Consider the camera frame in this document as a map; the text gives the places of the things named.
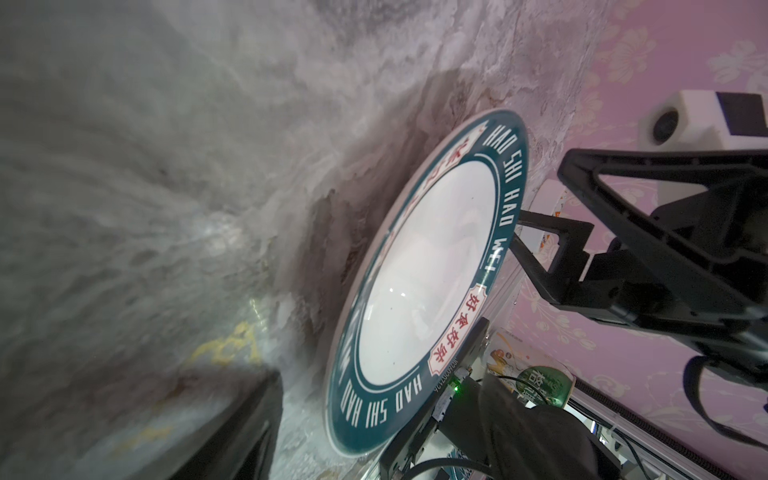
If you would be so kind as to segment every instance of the black cable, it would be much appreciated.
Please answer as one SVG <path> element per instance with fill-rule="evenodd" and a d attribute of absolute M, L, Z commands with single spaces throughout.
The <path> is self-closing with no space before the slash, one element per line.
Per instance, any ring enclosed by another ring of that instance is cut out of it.
<path fill-rule="evenodd" d="M 433 460 L 427 460 L 426 462 L 421 462 L 413 467 L 411 467 L 410 470 L 405 472 L 402 475 L 402 478 L 400 480 L 413 480 L 417 476 L 421 475 L 422 473 L 432 470 L 433 468 L 442 468 L 442 467 L 456 467 L 456 468 L 467 468 L 469 470 L 475 470 L 476 472 L 480 472 L 482 474 L 485 474 L 485 476 L 488 477 L 488 480 L 493 480 L 493 477 L 491 477 L 491 467 L 487 465 L 483 465 L 480 462 L 473 462 L 472 460 L 468 460 L 466 458 L 434 458 Z"/>
<path fill-rule="evenodd" d="M 542 392 L 541 392 L 541 390 L 540 390 L 540 389 L 539 389 L 539 388 L 538 388 L 536 385 L 534 385 L 533 383 L 527 382 L 527 381 L 525 381 L 525 380 L 523 380 L 523 379 L 519 379 L 519 378 L 518 378 L 518 377 L 516 377 L 516 376 L 509 376 L 509 375 L 494 375 L 494 377 L 496 377 L 497 379 L 515 380 L 516 382 L 520 382 L 520 383 L 522 383 L 523 385 L 527 385 L 527 386 L 531 387 L 531 388 L 532 388 L 532 389 L 533 389 L 533 390 L 536 392 L 536 395 L 540 396 L 540 397 L 541 397 L 541 399 L 542 399 L 542 400 L 544 400 L 544 403 L 545 403 L 546 405 L 549 405 L 549 402 L 547 402 L 547 397 L 546 397 L 546 396 L 544 395 L 544 393 L 542 393 Z"/>
<path fill-rule="evenodd" d="M 618 430 L 614 430 L 614 433 L 616 435 L 619 435 L 622 440 L 624 440 L 624 443 L 627 444 L 627 447 L 629 447 L 630 452 L 632 452 L 632 455 L 634 455 L 634 461 L 637 462 L 637 466 L 640 467 L 640 470 L 643 472 L 643 475 L 645 475 L 645 478 L 648 480 L 653 480 L 649 475 L 648 472 L 645 471 L 645 467 L 643 466 L 643 462 L 640 461 L 640 457 L 637 455 L 637 452 L 634 451 L 634 447 L 632 446 L 632 442 L 629 441 L 627 437 L 624 436 L 623 433 L 619 432 Z"/>

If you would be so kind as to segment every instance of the yellow stain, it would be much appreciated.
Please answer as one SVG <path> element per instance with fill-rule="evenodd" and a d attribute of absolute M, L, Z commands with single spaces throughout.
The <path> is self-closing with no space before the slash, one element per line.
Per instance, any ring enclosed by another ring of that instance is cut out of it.
<path fill-rule="evenodd" d="M 125 442 L 122 442 L 120 445 L 118 445 L 114 449 L 113 453 L 121 454 L 121 453 L 129 452 L 131 450 L 135 450 L 137 447 L 145 443 L 166 439 L 170 435 L 170 432 L 173 429 L 174 427 L 163 427 L 162 429 L 156 429 L 155 427 L 147 427 L 146 429 L 142 430 L 135 436 L 129 438 Z"/>
<path fill-rule="evenodd" d="M 232 335 L 227 338 L 211 340 L 198 346 L 185 364 L 189 365 L 198 357 L 210 354 L 211 363 L 227 366 L 244 350 L 248 351 L 248 363 L 258 363 L 261 360 L 253 326 L 248 322 L 238 323 Z"/>

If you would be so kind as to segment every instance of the black strap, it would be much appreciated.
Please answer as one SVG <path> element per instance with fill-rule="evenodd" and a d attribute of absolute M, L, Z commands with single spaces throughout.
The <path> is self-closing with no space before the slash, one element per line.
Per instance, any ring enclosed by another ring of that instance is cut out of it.
<path fill-rule="evenodd" d="M 685 396 L 688 398 L 690 405 L 696 410 L 696 413 L 701 415 L 701 418 L 715 430 L 715 432 L 720 433 L 722 436 L 729 439 L 736 440 L 737 442 L 768 450 L 768 445 L 758 442 L 752 437 L 744 435 L 742 432 L 734 430 L 729 426 L 715 422 L 707 415 L 707 412 L 704 411 L 704 406 L 701 405 L 701 399 L 699 398 L 699 385 L 701 382 L 701 372 L 710 362 L 711 359 L 706 356 L 695 356 L 685 365 L 685 370 L 683 371 L 683 390 L 685 391 Z"/>

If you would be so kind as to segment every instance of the pink wall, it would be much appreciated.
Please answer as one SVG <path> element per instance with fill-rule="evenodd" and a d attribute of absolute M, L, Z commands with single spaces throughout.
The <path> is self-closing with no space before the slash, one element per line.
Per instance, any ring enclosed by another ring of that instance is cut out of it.
<path fill-rule="evenodd" d="M 768 98 L 766 25 L 766 0 L 618 0 L 585 79 L 568 148 L 635 149 L 637 119 L 677 90 L 755 91 Z M 641 210 L 657 206 L 654 182 L 611 183 Z M 587 247 L 606 250 L 613 234 L 577 199 L 568 198 L 564 216 L 595 223 Z M 768 478 L 768 452 L 721 437 L 690 407 L 682 391 L 682 369 L 694 355 L 687 347 L 560 312 L 527 280 L 509 327 L 734 476 Z M 765 392 L 706 374 L 702 400 L 718 422 L 768 442 Z"/>

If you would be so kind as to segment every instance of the snack package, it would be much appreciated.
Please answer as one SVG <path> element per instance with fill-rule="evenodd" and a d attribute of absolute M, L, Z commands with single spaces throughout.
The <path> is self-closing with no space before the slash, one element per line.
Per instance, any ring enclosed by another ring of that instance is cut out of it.
<path fill-rule="evenodd" d="M 483 362 L 496 375 L 513 376 L 522 380 L 503 381 L 511 391 L 536 405 L 545 403 L 537 389 L 546 397 L 547 404 L 560 408 L 571 398 L 575 378 L 565 365 L 507 330 L 498 329 L 493 334 L 483 353 Z"/>

